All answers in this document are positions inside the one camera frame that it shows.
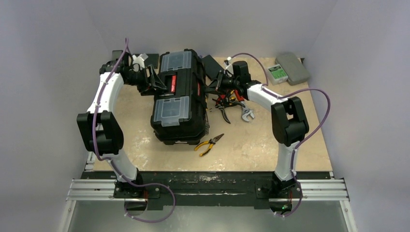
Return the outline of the black plastic toolbox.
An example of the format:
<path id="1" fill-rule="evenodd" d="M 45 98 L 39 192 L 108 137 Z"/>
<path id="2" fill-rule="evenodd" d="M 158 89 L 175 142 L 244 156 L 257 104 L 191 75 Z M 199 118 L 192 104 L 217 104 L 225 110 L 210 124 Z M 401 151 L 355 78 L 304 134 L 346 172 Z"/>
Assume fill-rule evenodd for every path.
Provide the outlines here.
<path id="1" fill-rule="evenodd" d="M 164 53 L 158 76 L 166 89 L 154 95 L 154 135 L 165 145 L 199 144 L 209 128 L 202 59 L 193 49 Z"/>

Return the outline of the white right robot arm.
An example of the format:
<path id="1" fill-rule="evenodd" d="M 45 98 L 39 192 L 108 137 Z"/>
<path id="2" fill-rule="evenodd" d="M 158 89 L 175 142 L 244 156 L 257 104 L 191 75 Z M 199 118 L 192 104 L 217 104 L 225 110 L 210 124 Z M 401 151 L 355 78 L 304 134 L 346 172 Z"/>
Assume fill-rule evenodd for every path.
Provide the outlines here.
<path id="1" fill-rule="evenodd" d="M 206 93 L 215 95 L 225 95 L 230 90 L 238 91 L 245 100 L 257 103 L 271 114 L 273 135 L 279 143 L 271 190 L 282 197 L 296 184 L 298 148 L 309 131 L 303 104 L 298 97 L 287 98 L 269 90 L 261 82 L 252 80 L 249 73 L 228 77 L 219 72 L 205 88 Z"/>

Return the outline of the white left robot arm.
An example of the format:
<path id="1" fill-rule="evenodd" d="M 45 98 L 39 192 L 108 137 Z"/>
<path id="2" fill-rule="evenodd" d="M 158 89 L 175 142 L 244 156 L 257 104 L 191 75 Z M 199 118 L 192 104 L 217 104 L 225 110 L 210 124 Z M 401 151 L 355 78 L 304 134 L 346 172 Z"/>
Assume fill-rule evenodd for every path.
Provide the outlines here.
<path id="1" fill-rule="evenodd" d="M 144 59 L 133 57 L 131 62 L 117 58 L 103 64 L 99 75 L 99 86 L 92 104 L 86 112 L 77 115 L 76 122 L 86 150 L 111 166 L 118 188 L 125 188 L 131 197 L 137 198 L 144 193 L 144 187 L 155 186 L 156 183 L 143 183 L 138 168 L 123 150 L 124 134 L 114 109 L 124 85 L 136 86 L 143 93 L 155 88 L 152 81 L 157 74 L 152 65 L 145 65 Z"/>

